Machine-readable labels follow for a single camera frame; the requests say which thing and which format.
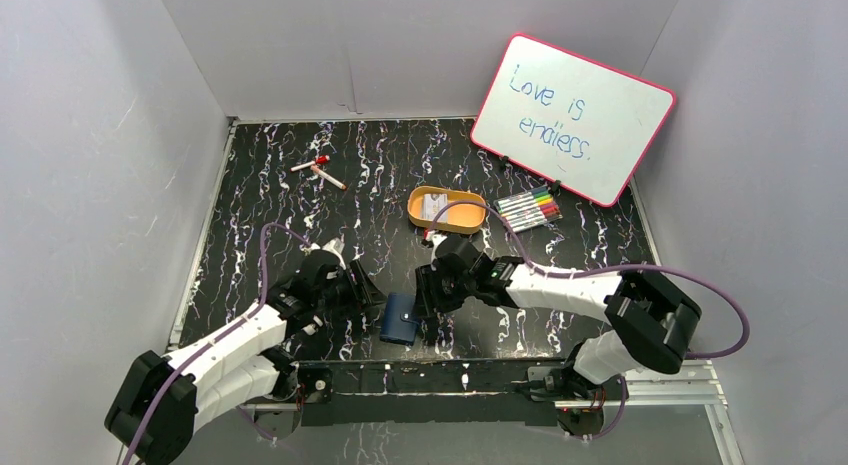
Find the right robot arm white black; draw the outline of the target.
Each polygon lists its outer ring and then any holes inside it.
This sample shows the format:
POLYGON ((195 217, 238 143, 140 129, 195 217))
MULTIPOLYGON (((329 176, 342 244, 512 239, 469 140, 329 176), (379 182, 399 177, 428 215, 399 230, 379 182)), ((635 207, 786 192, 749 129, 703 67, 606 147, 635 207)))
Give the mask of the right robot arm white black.
POLYGON ((702 316, 657 270, 542 267, 518 256, 491 258, 459 236, 436 245, 415 280, 414 312, 422 319, 454 311, 473 297, 492 307, 550 309, 607 324, 608 331, 577 345, 566 360, 564 388, 577 399, 590 398, 630 370, 677 373, 702 316))

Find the blue leather card holder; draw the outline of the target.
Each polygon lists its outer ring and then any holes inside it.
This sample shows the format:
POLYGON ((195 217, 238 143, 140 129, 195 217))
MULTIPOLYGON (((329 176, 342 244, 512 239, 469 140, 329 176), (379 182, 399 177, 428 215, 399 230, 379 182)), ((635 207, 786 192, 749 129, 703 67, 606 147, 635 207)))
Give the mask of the blue leather card holder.
POLYGON ((413 346, 419 329, 415 296, 390 293, 385 304, 379 339, 385 343, 413 346))

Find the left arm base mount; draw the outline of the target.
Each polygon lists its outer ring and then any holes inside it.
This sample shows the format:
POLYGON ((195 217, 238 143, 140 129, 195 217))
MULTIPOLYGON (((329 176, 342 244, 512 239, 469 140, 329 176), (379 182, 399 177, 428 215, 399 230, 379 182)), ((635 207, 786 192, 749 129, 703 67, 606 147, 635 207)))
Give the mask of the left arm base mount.
POLYGON ((332 382, 328 367, 301 367, 282 374, 269 395, 250 399, 236 410, 258 441, 277 446, 301 426, 307 405, 331 401, 332 382))

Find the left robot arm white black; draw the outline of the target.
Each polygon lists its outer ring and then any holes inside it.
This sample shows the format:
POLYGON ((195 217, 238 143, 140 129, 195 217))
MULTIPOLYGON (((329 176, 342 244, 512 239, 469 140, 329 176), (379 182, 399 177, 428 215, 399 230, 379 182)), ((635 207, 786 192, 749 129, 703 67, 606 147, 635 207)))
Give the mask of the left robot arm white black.
POLYGON ((329 319, 371 312, 386 301, 357 260, 311 250, 233 323, 181 349, 139 355, 104 419, 105 429, 145 464, 170 464, 194 434, 254 398, 286 401, 301 387, 280 345, 329 319))

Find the silver credit card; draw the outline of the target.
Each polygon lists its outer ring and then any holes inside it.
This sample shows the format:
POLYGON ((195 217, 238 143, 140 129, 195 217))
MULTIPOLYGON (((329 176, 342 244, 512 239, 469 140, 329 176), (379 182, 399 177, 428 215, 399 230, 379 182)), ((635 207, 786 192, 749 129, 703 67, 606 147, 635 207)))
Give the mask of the silver credit card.
POLYGON ((444 193, 425 193, 422 197, 421 215, 425 220, 433 220, 448 205, 448 195, 444 193))

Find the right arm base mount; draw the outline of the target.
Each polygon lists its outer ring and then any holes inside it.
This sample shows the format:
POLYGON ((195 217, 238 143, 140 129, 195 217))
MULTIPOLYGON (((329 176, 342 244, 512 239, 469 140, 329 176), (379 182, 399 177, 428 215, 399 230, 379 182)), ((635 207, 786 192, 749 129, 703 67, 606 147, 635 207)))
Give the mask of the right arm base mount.
POLYGON ((514 390, 535 402, 588 401, 587 405, 558 408, 558 424, 569 436, 589 442, 608 435, 619 423, 629 399, 626 379, 617 375, 602 384, 580 376, 570 365, 537 365, 527 369, 526 378, 514 390), (619 398, 615 415, 607 421, 604 407, 609 398, 619 398))

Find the orange oval tray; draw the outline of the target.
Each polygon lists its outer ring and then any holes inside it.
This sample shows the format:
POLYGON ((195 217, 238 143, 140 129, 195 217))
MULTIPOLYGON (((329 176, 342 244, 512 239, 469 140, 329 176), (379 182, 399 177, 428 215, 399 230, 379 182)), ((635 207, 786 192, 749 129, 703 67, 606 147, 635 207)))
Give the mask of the orange oval tray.
POLYGON ((483 226, 487 209, 484 199, 475 193, 445 189, 435 186, 419 186, 412 190, 407 201, 407 215, 412 224, 428 228, 433 220, 425 220, 421 215, 422 197, 425 193, 444 193, 448 195, 448 205, 444 207, 433 229, 461 235, 473 235, 483 226))

